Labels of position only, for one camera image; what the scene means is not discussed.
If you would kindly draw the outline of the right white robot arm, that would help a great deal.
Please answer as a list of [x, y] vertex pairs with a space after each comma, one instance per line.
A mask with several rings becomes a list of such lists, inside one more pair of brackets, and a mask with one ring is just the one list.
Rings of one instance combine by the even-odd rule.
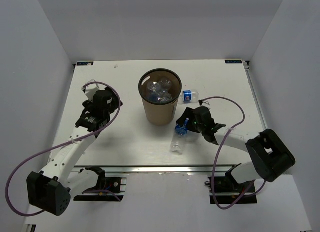
[[236, 148], [250, 155], [249, 162], [237, 164], [225, 173], [226, 187], [233, 192], [247, 181], [264, 179], [273, 182], [296, 163], [294, 155], [272, 129], [243, 132], [233, 128], [228, 134], [229, 128], [215, 122], [210, 110], [204, 106], [187, 107], [176, 122], [189, 131], [202, 134], [209, 143]]

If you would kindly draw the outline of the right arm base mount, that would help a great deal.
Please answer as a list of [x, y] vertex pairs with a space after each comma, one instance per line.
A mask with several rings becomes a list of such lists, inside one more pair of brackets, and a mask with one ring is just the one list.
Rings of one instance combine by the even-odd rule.
[[235, 164], [231, 166], [217, 166], [214, 179], [212, 179], [211, 174], [208, 175], [204, 185], [208, 187], [209, 199], [212, 205], [215, 205], [217, 201], [223, 207], [228, 206], [247, 188], [249, 189], [245, 195], [237, 201], [237, 204], [256, 204], [258, 202], [256, 195], [251, 196], [251, 194], [257, 191], [255, 185], [250, 185], [250, 182], [239, 184], [226, 176], [226, 172], [235, 166]]

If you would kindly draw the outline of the green label crushed bottle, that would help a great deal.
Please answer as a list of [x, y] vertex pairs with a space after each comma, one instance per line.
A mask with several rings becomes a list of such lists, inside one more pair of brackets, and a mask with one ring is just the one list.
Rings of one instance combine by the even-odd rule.
[[167, 103], [172, 100], [172, 95], [168, 92], [152, 93], [148, 98], [153, 103]]

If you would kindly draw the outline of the blue label bottle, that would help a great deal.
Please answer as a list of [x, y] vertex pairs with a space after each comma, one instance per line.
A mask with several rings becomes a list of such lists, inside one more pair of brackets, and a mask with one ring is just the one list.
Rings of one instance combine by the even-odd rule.
[[162, 92], [169, 92], [170, 89], [172, 88], [173, 86], [173, 82], [167, 78], [167, 77], [162, 77], [159, 81], [158, 81], [158, 84], [160, 86], [160, 90]]
[[150, 101], [156, 101], [161, 92], [161, 86], [158, 82], [150, 81], [146, 85], [146, 98]]
[[182, 125], [176, 124], [174, 134], [172, 137], [170, 150], [175, 153], [182, 153], [186, 144], [186, 137], [188, 134], [187, 125], [189, 118], [186, 118]]
[[180, 104], [198, 103], [199, 99], [199, 92], [196, 89], [183, 90], [180, 93], [178, 102]]

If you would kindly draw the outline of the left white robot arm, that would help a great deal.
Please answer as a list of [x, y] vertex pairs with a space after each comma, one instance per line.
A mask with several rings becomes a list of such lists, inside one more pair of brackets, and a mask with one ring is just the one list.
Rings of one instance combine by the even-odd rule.
[[95, 89], [87, 93], [87, 97], [70, 136], [71, 143], [62, 146], [46, 166], [39, 172], [31, 172], [26, 179], [29, 203], [56, 216], [60, 216], [78, 194], [99, 192], [107, 185], [106, 172], [98, 166], [87, 166], [70, 177], [85, 150], [99, 136], [100, 129], [123, 104], [108, 87]]

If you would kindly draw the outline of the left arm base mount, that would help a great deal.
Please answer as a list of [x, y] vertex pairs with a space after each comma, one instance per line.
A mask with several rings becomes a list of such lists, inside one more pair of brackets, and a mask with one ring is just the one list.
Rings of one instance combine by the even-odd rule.
[[75, 179], [74, 201], [120, 202], [124, 198], [127, 178], [107, 173], [103, 168], [88, 166], [80, 169], [84, 177]]

